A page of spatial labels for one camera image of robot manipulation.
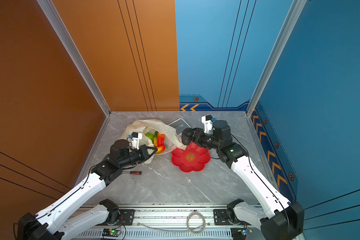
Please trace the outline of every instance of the orange wall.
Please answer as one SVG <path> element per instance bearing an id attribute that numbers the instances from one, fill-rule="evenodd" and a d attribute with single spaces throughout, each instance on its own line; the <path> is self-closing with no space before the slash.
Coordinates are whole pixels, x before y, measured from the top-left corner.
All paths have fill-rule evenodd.
<path id="1" fill-rule="evenodd" d="M 112 111 L 178 110 L 174 0 L 53 0 Z"/>
<path id="2" fill-rule="evenodd" d="M 73 186 L 104 118 L 37 1 L 1 0 L 0 151 L 18 162 L 0 153 L 0 239 Z"/>

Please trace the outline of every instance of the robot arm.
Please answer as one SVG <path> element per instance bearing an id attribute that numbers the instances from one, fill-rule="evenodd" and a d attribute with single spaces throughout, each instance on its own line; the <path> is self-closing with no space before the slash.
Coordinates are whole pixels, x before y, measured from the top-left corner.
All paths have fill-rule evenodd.
<path id="1" fill-rule="evenodd" d="M 212 134 L 206 120 L 212 121 Z M 249 157 L 248 151 L 233 142 L 231 129 L 224 120 L 215 120 L 210 115 L 202 117 L 205 130 L 187 128 L 182 133 L 182 142 L 194 142 L 200 147 L 216 149 L 219 159 L 232 169 L 250 188 L 263 211 L 237 199 L 227 205 L 227 215 L 232 223 L 248 222 L 261 229 L 267 240 L 291 240 L 302 233 L 304 209 L 291 203 L 280 194 L 261 174 Z"/>
<path id="2" fill-rule="evenodd" d="M 65 223 L 88 199 L 120 176 L 123 167 L 143 163 L 156 152 L 155 147 L 142 145 L 133 149 L 129 141 L 117 140 L 111 146 L 110 154 L 92 167 L 82 182 L 35 216 L 25 214 L 18 223 L 17 240 L 68 240 L 106 219 L 116 221 L 120 215 L 118 206 L 106 199 L 94 209 Z"/>

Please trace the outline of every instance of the marble floor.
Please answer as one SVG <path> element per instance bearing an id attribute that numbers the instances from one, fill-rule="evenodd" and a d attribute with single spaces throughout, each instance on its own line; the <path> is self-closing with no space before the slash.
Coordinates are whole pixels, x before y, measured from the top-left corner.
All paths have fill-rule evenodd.
<path id="1" fill-rule="evenodd" d="M 248 149 L 255 165 L 267 177 L 250 130 L 251 126 L 245 119 L 245 113 L 240 111 L 112 112 L 89 166 L 99 163 L 125 128 L 135 120 L 158 119 L 169 124 L 183 118 L 191 128 L 203 128 L 201 117 L 209 114 L 228 122 L 231 133 Z M 212 157 L 217 157 L 215 150 L 210 152 Z M 201 172 L 184 173 L 172 164 L 171 156 L 171 153 L 155 156 L 151 163 L 139 164 L 133 170 L 142 171 L 142 175 L 122 174 L 86 204 L 98 204 L 104 199 L 118 204 L 227 204 L 238 198 L 250 204 L 258 203 L 244 182 L 220 160 L 211 159 Z"/>

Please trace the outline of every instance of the red flower-shaped plate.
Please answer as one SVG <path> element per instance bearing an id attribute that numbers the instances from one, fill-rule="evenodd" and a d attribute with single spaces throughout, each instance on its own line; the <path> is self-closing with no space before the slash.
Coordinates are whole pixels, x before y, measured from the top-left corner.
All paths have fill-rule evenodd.
<path id="1" fill-rule="evenodd" d="M 206 155 L 205 149 L 191 142 L 185 150 L 176 148 L 172 151 L 172 163 L 183 172 L 200 172 L 209 163 L 211 158 Z"/>

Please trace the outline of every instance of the black line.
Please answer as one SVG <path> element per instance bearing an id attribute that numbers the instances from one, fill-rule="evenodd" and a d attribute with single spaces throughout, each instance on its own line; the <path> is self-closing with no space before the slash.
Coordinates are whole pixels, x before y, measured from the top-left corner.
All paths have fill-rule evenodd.
<path id="1" fill-rule="evenodd" d="M 151 85 L 151 91 L 152 91 L 152 97 L 154 99 L 154 105 L 155 105 L 155 110 L 157 111 L 156 108 L 156 101 L 155 101 L 155 95 L 154 95 L 154 90 L 152 88 L 152 83 L 151 83 L 151 77 L 149 75 L 149 69 L 148 69 L 148 64 L 147 64 L 147 58 L 145 57 L 145 51 L 144 51 L 144 45 L 143 45 L 143 39 L 141 37 L 141 32 L 140 32 L 140 26 L 139 26 L 139 21 L 137 19 L 137 13 L 136 13 L 136 8 L 135 8 L 135 1 L 132 0 L 133 2 L 133 8 L 135 9 L 135 15 L 136 15 L 136 21 L 137 21 L 137 27 L 139 29 L 139 34 L 140 34 L 140 40 L 141 40 L 141 46 L 143 47 L 143 54 L 144 54 L 144 59 L 145 59 L 145 65 L 147 66 L 147 72 L 148 72 L 148 79 L 149 79 L 149 84 Z"/>
<path id="2" fill-rule="evenodd" d="M 238 69 L 238 67 L 239 67 L 241 54 L 243 53 L 243 48 L 244 48 L 245 40 L 247 39 L 247 34 L 248 34 L 248 30 L 249 30 L 249 28 L 250 28 L 250 24 L 251 24 L 251 20 L 252 20 L 252 15 L 253 15 L 254 7 L 256 6 L 256 1 L 257 1 L 257 0 L 254 1 L 254 5 L 253 5 L 253 9 L 252 9 L 252 14 L 251 14 L 251 18 L 250 18 L 250 22 L 248 23 L 247 32 L 246 32 L 245 38 L 244 38 L 244 43 L 243 43 L 243 46 L 241 47 L 241 53 L 240 53 L 239 61 L 237 62 L 237 66 L 236 66 L 235 76 L 233 77 L 233 80 L 232 80 L 231 90 L 229 91 L 229 96 L 228 96 L 227 104 L 225 105 L 225 107 L 228 106 L 228 101 L 229 101 L 229 98 L 230 98 L 230 96 L 231 96 L 231 91 L 232 91 L 233 83 L 234 83 L 234 81 L 235 81 L 237 69 Z"/>
<path id="3" fill-rule="evenodd" d="M 221 93 L 223 92 L 223 86 L 224 86 L 225 73 L 227 72 L 228 60 L 229 60 L 229 55 L 231 54 L 231 48 L 232 48 L 232 43 L 233 43 L 233 37 L 235 36 L 235 30 L 236 30 L 237 19 L 238 19 L 238 17 L 239 17 L 240 6 L 241 6 L 241 0 L 240 0 L 240 4 L 239 4 L 239 10 L 237 10 L 237 17 L 236 17 L 236 22 L 235 22 L 235 28 L 233 29 L 232 40 L 231 40 L 231 46 L 229 47 L 228 59 L 227 59 L 227 64 L 225 65 L 225 71 L 224 71 L 223 83 L 221 84 L 221 90 L 220 90 L 219 102 L 217 103 L 217 107 L 219 107 L 219 104 L 220 104 L 220 98 L 221 98 Z"/>
<path id="4" fill-rule="evenodd" d="M 144 95 L 144 91 L 143 91 L 143 85 L 141 84 L 139 71 L 137 70 L 137 65 L 136 65 L 136 61 L 135 61 L 135 56 L 133 55 L 131 42 L 129 41 L 129 36 L 128 36 L 128 32 L 127 32 L 127 27 L 125 26 L 123 13 L 121 12 L 121 7 L 120 7 L 120 2 L 119 2 L 119 0 L 117 0 L 117 3 L 119 4 L 120 14 L 121 14 L 121 18 L 123 19 L 124 28 L 125 28 L 125 33 L 127 34 L 127 38 L 128 38 L 128 42 L 129 42 L 129 47 L 131 48 L 131 53 L 132 53 L 133 61 L 134 61 L 134 63 L 135 63 L 135 68 L 136 68 L 137 76 L 139 77 L 139 82 L 140 82 L 140 86 L 141 86 L 141 91 L 143 92 L 143 97 L 144 97 L 144 101 L 145 101 L 145 106 L 147 107 L 147 111 L 149 111 L 149 110 L 148 110 L 148 105 L 147 105 L 147 100 L 145 99 L 145 95 Z"/>
<path id="5" fill-rule="evenodd" d="M 39 182 L 38 180 L 34 180 L 33 178 L 30 178 L 30 177 L 28 177 L 28 176 L 25 176 L 24 174 L 21 174 L 21 173 L 15 171 L 15 170 L 13 170 L 13 169 L 10 169 L 9 167 L 6 167 L 6 166 L 1 165 L 1 164 L 0 164 L 0 166 L 5 167 L 6 169 L 9 169 L 9 170 L 11 170 L 11 171 L 13 171 L 13 172 L 15 172 L 15 173 L 17 173 L 17 174 L 20 174 L 20 175 L 22 175 L 22 176 L 24 176 L 24 177 L 26 177 L 26 178 L 29 178 L 30 180 L 33 180 L 33 181 L 35 181 L 35 182 L 38 182 L 39 184 L 42 184 L 42 185 L 44 185 L 44 186 L 46 186 L 46 187 L 49 187 L 49 188 L 51 188 L 51 189 L 53 189 L 53 190 L 56 190 L 56 191 L 58 191 L 58 192 L 61 192 L 62 194 L 65 194 L 65 193 L 63 193 L 62 191 L 59 191 L 59 190 L 57 190 L 57 189 L 54 189 L 53 187 L 50 187 L 50 186 L 48 186 L 48 185 L 46 185 L 46 184 L 43 184 L 42 182 Z"/>
<path id="6" fill-rule="evenodd" d="M 230 71 L 230 73 L 229 73 L 229 77 L 228 77 L 227 88 L 225 89 L 225 94 L 224 94 L 223 103 L 222 103 L 221 107 L 223 107 L 223 105 L 224 105 L 225 96 L 226 96 L 226 94 L 227 94 L 227 89 L 228 89 L 228 85 L 229 85 L 229 79 L 231 78 L 231 73 L 232 73 L 232 69 L 233 69 L 233 64 L 235 63 L 235 58 L 236 58 L 237 47 L 239 46 L 240 37 L 241 37 L 241 31 L 243 30 L 244 20 L 245 20 L 245 16 L 247 15 L 247 10 L 248 10 L 248 4 L 249 4 L 249 3 L 250 3 L 250 1 L 248 0 L 247 7 L 246 7 L 246 9 L 245 9 L 245 13 L 244 13 L 243 23 L 241 24 L 241 29 L 240 29 L 240 34 L 239 34 L 239 40 L 237 40 L 237 45 L 236 45 L 235 55 L 233 56 L 233 61 L 232 61 L 232 66 L 231 66 L 231 71 Z"/>
<path id="7" fill-rule="evenodd" d="M 151 109 L 153 110 L 152 103 L 151 103 L 151 97 L 149 96 L 149 91 L 148 91 L 148 86 L 147 86 L 147 80 L 145 79 L 145 74 L 144 74 L 143 64 L 141 63 L 141 58 L 140 58 L 139 48 L 137 47 L 137 41 L 136 41 L 135 31 L 133 30 L 133 25 L 132 25 L 131 15 L 129 14 L 129 9 L 128 9 L 127 0 L 125 0 L 125 5 L 127 6 L 127 11 L 128 11 L 129 21 L 130 21 L 130 23 L 131 23 L 131 28 L 132 28 L 133 37 L 135 38 L 135 44 L 136 44 L 137 55 L 139 56 L 140 66 L 141 66 L 141 71 L 143 72 L 143 77 L 144 77 L 145 87 L 146 87 L 146 89 L 147 89 L 147 94 L 148 94 L 149 104 L 151 105 Z"/>
<path id="8" fill-rule="evenodd" d="M 19 184 L 17 184 L 17 183 L 11 182 L 10 180 L 6 180 L 6 179 L 4 179 L 4 178 L 1 178 L 1 177 L 0 177 L 0 179 L 1 179 L 1 180 L 4 180 L 4 181 L 7 181 L 7 182 L 10 182 L 10 183 L 13 183 L 14 185 L 18 185 L 18 186 L 20 186 L 20 187 L 24 187 L 24 186 L 22 186 L 22 185 L 19 185 Z M 32 190 L 32 189 L 30 189 L 30 188 L 27 188 L 27 187 L 24 187 L 24 188 L 25 188 L 25 189 L 28 189 L 28 190 L 31 190 L 31 191 L 33 191 L 33 192 L 37 192 L 37 193 L 39 193 L 39 194 L 41 194 L 41 195 L 44 195 L 44 196 L 46 196 L 46 197 L 50 197 L 50 198 L 52 198 L 52 199 L 55 199 L 54 197 L 45 195 L 45 194 L 43 194 L 43 193 L 41 193 L 41 192 Z"/>
<path id="9" fill-rule="evenodd" d="M 318 216 L 316 216 L 316 217 L 321 217 L 321 216 L 324 216 L 324 215 L 333 214 L 333 213 L 335 213 L 335 212 L 340 212 L 340 211 L 343 211 L 343 210 L 352 209 L 352 208 L 354 208 L 354 207 L 360 207 L 360 204 L 359 204 L 359 205 L 352 206 L 352 207 L 347 207 L 347 208 L 345 208 L 345 209 L 340 209 L 340 210 L 337 210 L 337 211 L 329 212 L 329 213 L 327 213 L 327 214 L 321 214 L 321 215 L 318 215 Z M 316 218 L 316 217 L 310 217 L 310 218 L 304 219 L 304 221 L 305 221 L 305 220 L 312 219 L 312 218 Z"/>
<path id="10" fill-rule="evenodd" d="M 319 204 L 316 204 L 316 205 L 313 205 L 313 206 L 307 207 L 307 208 L 306 208 L 306 209 L 304 209 L 304 210 L 310 209 L 310 208 L 312 208 L 312 207 L 316 207 L 316 206 L 318 206 L 318 205 L 320 205 L 320 204 L 324 204 L 324 203 L 326 203 L 326 202 L 330 202 L 330 201 L 332 201 L 332 200 L 335 200 L 335 199 L 338 199 L 338 198 L 344 197 L 344 196 L 346 196 L 346 195 L 349 195 L 349 194 L 352 194 L 352 193 L 355 193 L 355 192 L 358 192 L 358 191 L 360 191 L 360 189 L 359 189 L 359 190 L 355 190 L 355 191 L 350 192 L 350 193 L 347 193 L 347 194 L 344 194 L 344 195 L 341 195 L 341 196 L 339 196 L 339 197 L 335 197 L 335 198 L 330 199 L 330 200 L 327 200 L 327 201 L 325 201 L 325 202 L 321 202 L 321 203 L 319 203 Z"/>
<path id="11" fill-rule="evenodd" d="M 41 172 L 39 172 L 39 171 L 37 171 L 37 170 L 33 169 L 32 167 L 27 166 L 27 165 L 25 165 L 24 163 L 22 163 L 22 162 L 20 162 L 20 161 L 17 161 L 17 160 L 16 160 L 16 159 L 14 159 L 13 157 L 10 157 L 10 156 L 8 156 L 7 154 L 5 154 L 4 152 L 0 152 L 0 153 L 1 153 L 1 154 L 3 154 L 4 156 L 9 157 L 9 158 L 10 158 L 10 159 L 12 159 L 12 160 L 14 160 L 14 161 L 18 162 L 18 163 L 20 163 L 20 164 L 22 164 L 22 165 L 26 166 L 26 167 L 28 167 L 28 168 L 30 168 L 30 169 L 32 169 L 32 170 L 34 170 L 35 172 L 38 172 L 39 174 L 41 174 L 41 175 L 43 175 L 43 176 L 45 176 L 45 177 L 49 178 L 50 180 L 53 180 L 53 181 L 57 182 L 58 184 L 61 184 L 61 185 L 63 185 L 64 187 L 67 187 L 67 188 L 71 189 L 70 187 L 68 187 L 68 186 L 66 186 L 66 185 L 64 185 L 64 184 L 62 184 L 62 183 L 60 183 L 60 182 L 58 182 L 58 181 L 54 180 L 53 178 L 48 177 L 47 175 L 42 174 Z"/>
<path id="12" fill-rule="evenodd" d="M 328 226 L 333 226 L 333 225 L 338 225 L 338 224 L 343 224 L 343 223 L 349 223 L 349 222 L 356 222 L 356 221 L 360 221 L 360 218 L 355 219 L 355 220 L 346 221 L 346 222 L 338 222 L 338 223 L 328 224 L 328 225 L 324 225 L 324 226 L 320 226 L 320 227 L 328 227 Z M 303 229 L 303 231 L 310 230 L 310 229 L 315 229 L 315 228 L 320 228 L 320 227 L 307 228 L 307 229 Z"/>

